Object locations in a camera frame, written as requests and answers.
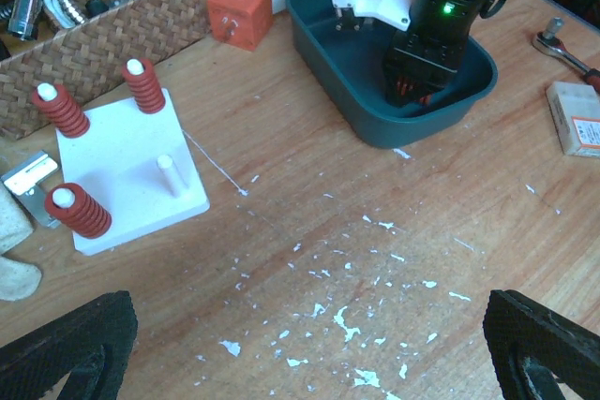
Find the large red spring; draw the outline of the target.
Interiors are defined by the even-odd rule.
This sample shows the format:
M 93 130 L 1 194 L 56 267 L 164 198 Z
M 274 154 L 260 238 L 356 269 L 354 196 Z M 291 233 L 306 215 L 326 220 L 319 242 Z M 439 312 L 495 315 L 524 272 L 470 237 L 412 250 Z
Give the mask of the large red spring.
M 125 63 L 122 75 L 141 112 L 154 114 L 165 107 L 165 96 L 154 65 L 149 60 L 130 58 Z
M 46 195 L 44 208 L 50 216 L 88 239 L 105 234 L 112 224 L 110 213 L 76 183 L 53 188 Z
M 79 138 L 90 128 L 88 117 L 62 84 L 39 84 L 31 101 L 67 138 Z

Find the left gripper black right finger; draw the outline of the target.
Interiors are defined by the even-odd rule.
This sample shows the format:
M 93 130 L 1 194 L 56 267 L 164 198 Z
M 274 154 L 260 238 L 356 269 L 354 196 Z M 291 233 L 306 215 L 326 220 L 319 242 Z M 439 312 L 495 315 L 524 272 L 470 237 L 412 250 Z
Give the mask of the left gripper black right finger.
M 484 337 L 505 399 L 599 397 L 599 336 L 512 289 L 489 294 Z

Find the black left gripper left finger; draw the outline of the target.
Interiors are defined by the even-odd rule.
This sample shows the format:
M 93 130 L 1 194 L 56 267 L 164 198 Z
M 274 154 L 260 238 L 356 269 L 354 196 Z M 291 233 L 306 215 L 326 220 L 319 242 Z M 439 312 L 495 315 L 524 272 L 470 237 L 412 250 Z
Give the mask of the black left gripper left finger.
M 138 331 L 130 293 L 105 293 L 1 347 L 1 397 L 115 399 Z

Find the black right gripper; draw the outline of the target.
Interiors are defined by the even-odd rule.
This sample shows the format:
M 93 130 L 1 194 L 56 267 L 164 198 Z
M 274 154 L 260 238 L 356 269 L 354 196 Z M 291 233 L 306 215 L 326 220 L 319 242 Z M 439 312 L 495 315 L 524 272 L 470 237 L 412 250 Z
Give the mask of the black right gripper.
M 386 100 L 428 104 L 458 74 L 476 18 L 487 19 L 505 0 L 413 0 L 411 24 L 397 31 L 383 58 Z

